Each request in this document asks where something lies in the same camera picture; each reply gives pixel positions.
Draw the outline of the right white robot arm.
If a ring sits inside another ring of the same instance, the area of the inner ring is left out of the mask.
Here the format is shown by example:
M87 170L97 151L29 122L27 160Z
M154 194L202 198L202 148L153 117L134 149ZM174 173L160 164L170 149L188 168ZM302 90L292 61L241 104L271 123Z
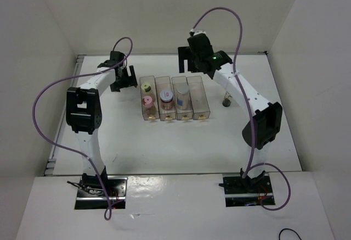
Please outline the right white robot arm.
M250 156L247 167L240 170L240 186L246 192L253 192L265 171L261 170L256 175L251 171L264 165L260 152L280 132L282 105L268 101L256 91L233 67L234 61L224 51L215 52L205 31L192 29L187 42L187 46L178 47L179 71L207 75L248 112L248 123L242 130L242 137L250 148Z

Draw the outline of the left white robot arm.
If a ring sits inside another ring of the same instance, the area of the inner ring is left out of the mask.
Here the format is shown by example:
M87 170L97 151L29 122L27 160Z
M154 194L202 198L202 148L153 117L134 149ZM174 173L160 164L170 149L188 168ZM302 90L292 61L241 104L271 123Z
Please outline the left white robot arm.
M103 121L100 96L108 88L111 92L120 92L123 88L137 85L134 67L127 67L126 55L111 51L110 58L98 65L96 75L66 92L66 123L76 134L80 152L83 153L80 184L97 196L103 196L109 190L98 141L98 128Z

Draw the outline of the silver lid blue label jar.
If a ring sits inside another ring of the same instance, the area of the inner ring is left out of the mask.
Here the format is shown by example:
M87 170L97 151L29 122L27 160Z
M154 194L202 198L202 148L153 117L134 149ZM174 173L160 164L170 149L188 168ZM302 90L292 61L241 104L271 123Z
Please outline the silver lid blue label jar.
M177 108L187 110L189 105L189 86L187 84L179 84L177 86Z

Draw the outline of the red label spice jar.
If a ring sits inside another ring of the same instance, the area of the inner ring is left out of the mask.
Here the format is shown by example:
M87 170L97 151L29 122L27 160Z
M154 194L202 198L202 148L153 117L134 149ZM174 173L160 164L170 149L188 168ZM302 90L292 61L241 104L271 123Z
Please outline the red label spice jar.
M160 101L163 110L173 109L173 92L170 89L162 90L160 93Z

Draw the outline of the gold black cap bottle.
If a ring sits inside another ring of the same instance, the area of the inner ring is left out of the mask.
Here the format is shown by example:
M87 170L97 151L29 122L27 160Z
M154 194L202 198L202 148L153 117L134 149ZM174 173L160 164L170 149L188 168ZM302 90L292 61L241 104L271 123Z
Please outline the gold black cap bottle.
M231 102L232 102L232 96L229 92L226 92L222 101L222 105L224 107L230 107L231 106Z

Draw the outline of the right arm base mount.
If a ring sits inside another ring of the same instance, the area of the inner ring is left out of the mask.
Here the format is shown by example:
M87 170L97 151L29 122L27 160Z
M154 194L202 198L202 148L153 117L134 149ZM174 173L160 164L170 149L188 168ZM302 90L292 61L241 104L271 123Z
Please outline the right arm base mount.
M224 189L226 207L275 205L270 177L263 171L254 178L240 174L223 175L219 187Z

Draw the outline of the yellow cap spice bottle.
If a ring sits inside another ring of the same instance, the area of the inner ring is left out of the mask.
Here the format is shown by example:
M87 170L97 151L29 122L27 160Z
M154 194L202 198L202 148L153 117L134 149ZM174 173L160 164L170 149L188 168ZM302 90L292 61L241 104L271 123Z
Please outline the yellow cap spice bottle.
M143 97L149 96L152 99L155 99L154 91L153 91L151 84L149 82L144 82L143 84L141 84L140 90L141 90L141 95Z

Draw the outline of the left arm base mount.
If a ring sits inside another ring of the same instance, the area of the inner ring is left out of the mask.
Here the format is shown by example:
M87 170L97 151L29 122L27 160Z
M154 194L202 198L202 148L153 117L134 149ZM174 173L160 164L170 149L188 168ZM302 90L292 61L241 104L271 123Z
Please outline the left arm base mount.
M126 206L127 177L108 176L106 190L113 209L124 209ZM77 188L75 209L94 210L106 209L108 203L103 189L97 185L83 185L83 181L66 183Z

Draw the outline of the pink cap spice bottle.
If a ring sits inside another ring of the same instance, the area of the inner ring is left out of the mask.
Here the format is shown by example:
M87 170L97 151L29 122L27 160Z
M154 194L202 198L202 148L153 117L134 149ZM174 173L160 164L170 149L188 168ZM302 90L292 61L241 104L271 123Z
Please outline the pink cap spice bottle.
M151 97L145 96L141 100L142 106L144 108L145 113L148 116L154 116L156 113L156 107L154 105L154 101Z

